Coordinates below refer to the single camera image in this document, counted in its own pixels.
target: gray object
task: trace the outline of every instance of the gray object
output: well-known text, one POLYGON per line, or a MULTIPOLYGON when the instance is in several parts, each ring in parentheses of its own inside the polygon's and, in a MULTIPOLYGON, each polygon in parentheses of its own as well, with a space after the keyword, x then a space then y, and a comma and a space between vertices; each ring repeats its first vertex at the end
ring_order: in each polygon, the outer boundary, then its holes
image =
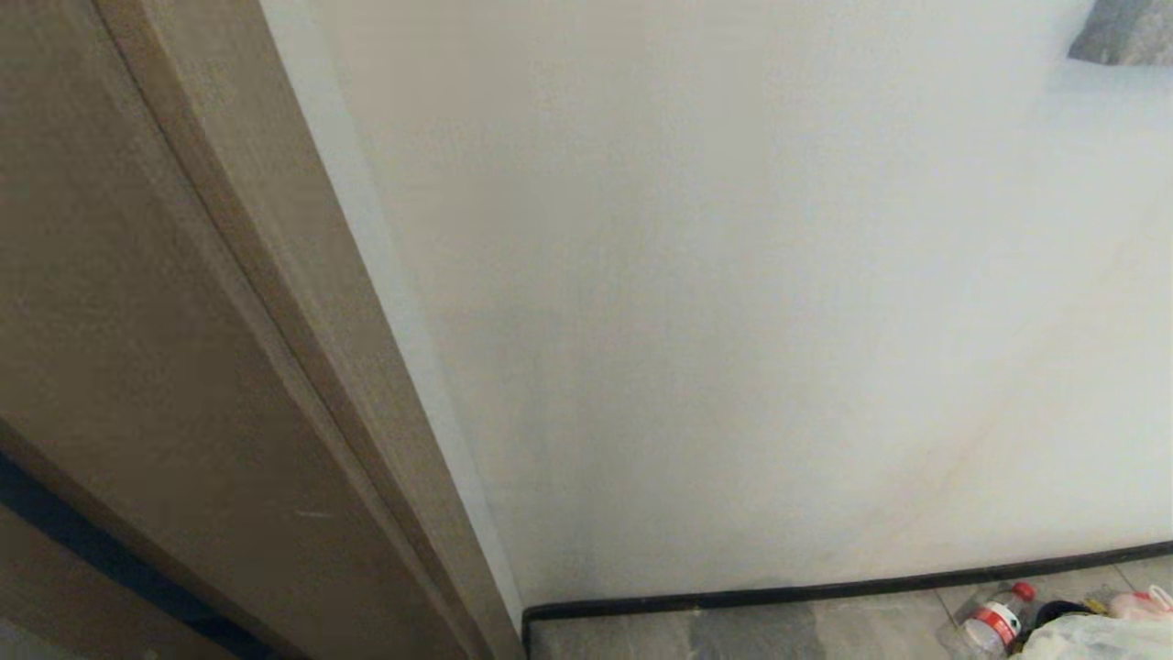
POLYGON ((1097 64, 1173 66, 1173 0, 1097 0, 1067 56, 1097 64))

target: red label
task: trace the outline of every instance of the red label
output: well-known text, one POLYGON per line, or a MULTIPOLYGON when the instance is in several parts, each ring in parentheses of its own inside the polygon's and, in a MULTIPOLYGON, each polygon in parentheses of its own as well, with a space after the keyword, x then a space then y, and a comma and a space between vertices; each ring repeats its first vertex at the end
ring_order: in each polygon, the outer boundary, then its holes
POLYGON ((1003 646, 1010 646, 1010 642, 1018 637, 1018 633, 1010 627, 1010 622, 989 607, 978 607, 977 612, 974 612, 974 618, 994 628, 994 631, 998 633, 998 637, 1002 638, 1003 646))

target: black baseboard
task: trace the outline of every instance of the black baseboard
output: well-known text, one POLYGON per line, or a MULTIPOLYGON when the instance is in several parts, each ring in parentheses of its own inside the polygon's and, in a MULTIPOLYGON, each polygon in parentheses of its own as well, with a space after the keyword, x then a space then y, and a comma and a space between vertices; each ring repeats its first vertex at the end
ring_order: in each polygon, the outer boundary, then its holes
POLYGON ((1138 545, 1121 550, 1110 550, 1107 552, 1093 552, 1091 554, 1077 554, 1074 557, 1039 559, 1037 562, 1003 564, 985 569, 948 571, 944 573, 866 580, 862 583, 554 603, 526 608, 526 612, 522 614, 521 625, 522 642, 528 654, 529 628, 534 621, 581 619, 584 617, 615 617, 619 614, 649 614, 652 612, 677 612, 682 610, 745 607, 747 605, 773 605, 779 603, 799 603, 802 600, 826 600, 830 598, 850 598, 935 587, 976 585, 1028 578, 1031 576, 1045 576, 1047 573, 1062 573, 1064 571, 1077 571, 1079 569, 1148 559, 1150 557, 1160 557, 1164 554, 1173 554, 1173 542, 1138 545))

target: tiled floor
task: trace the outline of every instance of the tiled floor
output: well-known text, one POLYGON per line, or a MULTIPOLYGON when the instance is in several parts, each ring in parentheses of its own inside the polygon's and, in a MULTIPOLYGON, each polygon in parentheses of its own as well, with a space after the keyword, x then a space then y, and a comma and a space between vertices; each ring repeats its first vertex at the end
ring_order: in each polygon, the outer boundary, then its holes
MULTIPOLYGON (((1106 604, 1117 593, 1146 590, 1152 584, 1173 591, 1173 556, 1022 579, 1035 586, 1038 603, 1096 598, 1106 604)), ((730 610, 535 621, 530 631, 530 658, 948 658, 937 640, 999 586, 1009 584, 730 610)))

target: red bottle cap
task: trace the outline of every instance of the red bottle cap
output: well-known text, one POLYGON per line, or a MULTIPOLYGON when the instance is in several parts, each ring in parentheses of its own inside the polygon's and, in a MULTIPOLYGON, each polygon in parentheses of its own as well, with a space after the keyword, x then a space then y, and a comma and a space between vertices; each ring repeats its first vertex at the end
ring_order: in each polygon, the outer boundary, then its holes
POLYGON ((1010 587, 1010 591, 1018 598, 1023 599, 1023 603, 1035 600, 1035 587, 1026 583, 1015 583, 1015 586, 1010 587))

